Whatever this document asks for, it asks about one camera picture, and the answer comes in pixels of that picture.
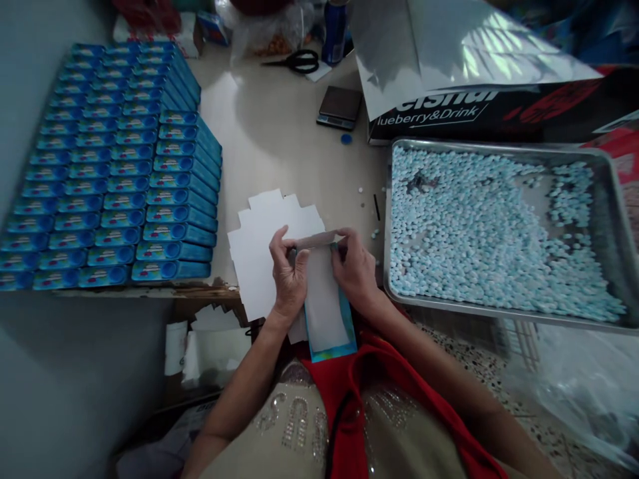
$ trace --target baking tray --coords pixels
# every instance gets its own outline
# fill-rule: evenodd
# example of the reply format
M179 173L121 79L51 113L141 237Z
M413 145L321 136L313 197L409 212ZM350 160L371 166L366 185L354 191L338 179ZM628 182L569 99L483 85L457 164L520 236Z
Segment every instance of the baking tray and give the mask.
M483 155L498 154L524 164L546 166L547 170L555 166L577 161L585 162L593 171L590 206L590 224L579 231L590 234L592 250L601 264L604 278L609 282L608 291L621 299L628 308L627 314L616 323L603 323L580 317L503 309L474 303L450 301L432 296L417 295L407 297L395 294L389 284L391 262L391 213L393 211L393 153L400 146L408 150L428 150L430 152L474 152ZM630 235L630 225L620 193L619 181L606 153L590 148L544 148L537 146L502 146L496 144L448 143L412 138L397 138L393 142L388 160L386 186L386 225L384 238L384 288L394 301L415 306L447 309L460 313L469 313L491 317L506 317L523 321L534 321L565 327L576 327L599 331L639 335L639 268L634 242ZM540 224L548 230L551 238L558 238L565 232L575 232L574 226L558 228L547 218L550 207L547 194L552 186L554 174L545 172L539 188L523 187L523 198L539 212Z

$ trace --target plastic bag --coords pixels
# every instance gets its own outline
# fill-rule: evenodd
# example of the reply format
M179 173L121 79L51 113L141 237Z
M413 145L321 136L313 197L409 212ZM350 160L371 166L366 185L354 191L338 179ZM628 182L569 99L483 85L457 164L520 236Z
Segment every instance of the plastic bag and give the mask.
M267 17L247 17L229 0L216 0L215 8L227 28L233 30L231 65L253 55L288 55L299 50L316 16L312 0L294 0Z
M639 474L639 338L536 325L538 357L513 357L504 386L567 435Z

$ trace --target red garment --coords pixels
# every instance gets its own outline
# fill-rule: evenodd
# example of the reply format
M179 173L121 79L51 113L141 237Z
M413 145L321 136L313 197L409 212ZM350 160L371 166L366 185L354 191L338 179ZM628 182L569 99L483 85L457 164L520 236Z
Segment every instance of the red garment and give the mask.
M329 431L340 403L350 393L335 436L333 479L366 479L368 467L364 449L364 414L359 393L362 374L384 374L404 392L435 415L448 429L470 478L504 478L508 474L497 464L466 429L461 418L434 389L432 389L393 346L371 331L359 332L360 348L356 354L312 363L303 354L300 361L310 372L326 408Z

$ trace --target black scissors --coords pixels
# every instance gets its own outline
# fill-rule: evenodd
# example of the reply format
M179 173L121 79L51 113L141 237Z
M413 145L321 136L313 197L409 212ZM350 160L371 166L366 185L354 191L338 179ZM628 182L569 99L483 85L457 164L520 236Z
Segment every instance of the black scissors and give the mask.
M284 60L262 63L265 67L288 67L295 73L313 73L320 67L320 56L312 50L298 50Z

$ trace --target tabletop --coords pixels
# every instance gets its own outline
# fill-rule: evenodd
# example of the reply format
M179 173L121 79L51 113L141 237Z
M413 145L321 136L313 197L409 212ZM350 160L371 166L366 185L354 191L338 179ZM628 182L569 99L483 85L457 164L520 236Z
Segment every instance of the tabletop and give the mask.
M200 115L221 143L224 155L211 276L205 281L58 290L56 294L237 296L227 233L240 227L238 212L249 207L249 197L277 188L283 195L296 194L301 207L315 204L327 230L350 226L359 231L369 251L383 259L383 234L377 239L371 234L384 229L382 187L389 151L367 144L363 102L355 130L350 132L351 144L341 143L344 131L316 124L329 85L361 91L355 56L350 55L315 83L287 68L261 67L262 61L246 59L231 67L230 49L218 45L206 45L198 60L188 61L202 87Z

